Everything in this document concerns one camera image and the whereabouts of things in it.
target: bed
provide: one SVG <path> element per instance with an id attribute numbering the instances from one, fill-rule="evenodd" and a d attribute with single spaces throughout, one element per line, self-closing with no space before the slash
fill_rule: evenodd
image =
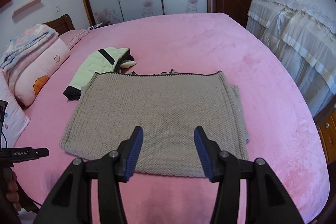
<path id="1" fill-rule="evenodd" d="M 281 61 L 313 117 L 335 104 L 335 13 L 334 0 L 253 0 L 248 12 L 246 29 Z"/>
<path id="2" fill-rule="evenodd" d="M 49 157 L 19 163 L 15 172 L 28 196 L 42 203 L 75 158 L 59 147 L 77 101 L 63 91 L 86 57 L 105 47 L 129 47 L 138 74 L 210 74 L 222 70 L 241 93 L 251 160 L 263 157 L 278 175 L 306 223 L 324 207 L 329 194 L 325 155 L 310 111 L 294 81 L 272 52 L 225 14 L 148 17 L 91 30 L 25 110 L 31 121 L 16 147 L 47 147 Z M 245 221 L 242 181 L 239 224 Z M 135 173 L 121 184 L 129 224 L 210 222 L 217 184 L 205 178 Z M 97 184 L 93 183 L 93 223 L 99 223 Z"/>

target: wooden cabinet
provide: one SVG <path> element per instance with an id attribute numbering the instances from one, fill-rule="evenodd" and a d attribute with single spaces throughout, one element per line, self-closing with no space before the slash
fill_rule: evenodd
<path id="1" fill-rule="evenodd" d="M 319 135 L 329 164 L 336 160 L 336 111 L 320 126 Z"/>

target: human hand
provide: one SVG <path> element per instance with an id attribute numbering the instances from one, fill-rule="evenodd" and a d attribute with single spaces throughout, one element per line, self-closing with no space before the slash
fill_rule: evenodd
<path id="1" fill-rule="evenodd" d="M 12 180 L 7 183 L 7 190 L 8 193 L 6 194 L 6 198 L 8 199 L 9 202 L 13 203 L 14 208 L 17 211 L 21 210 L 21 205 L 19 203 L 19 194 L 17 193 L 17 176 L 14 171 L 12 171 Z"/>

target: black jacket trim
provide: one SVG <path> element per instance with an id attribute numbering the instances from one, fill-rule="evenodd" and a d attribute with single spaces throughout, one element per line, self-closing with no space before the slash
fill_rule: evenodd
<path id="1" fill-rule="evenodd" d="M 115 62 L 115 60 L 114 60 L 114 58 L 111 56 L 111 55 L 109 55 L 108 53 L 107 53 L 107 51 L 105 51 L 103 48 L 101 48 L 100 50 L 98 50 L 100 53 L 101 53 L 101 55 L 103 55 L 103 57 L 105 57 L 105 59 L 113 66 L 114 65 L 114 62 Z"/>
<path id="2" fill-rule="evenodd" d="M 73 86 L 67 86 L 63 94 L 70 100 L 70 101 L 78 101 L 81 96 L 81 90 L 74 88 Z"/>

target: power outlet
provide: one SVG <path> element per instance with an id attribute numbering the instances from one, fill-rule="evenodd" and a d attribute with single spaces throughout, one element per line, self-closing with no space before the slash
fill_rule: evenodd
<path id="1" fill-rule="evenodd" d="M 58 13 L 60 10 L 61 10 L 61 8 L 60 8 L 59 6 L 56 6 L 56 7 L 54 8 L 55 13 Z"/>

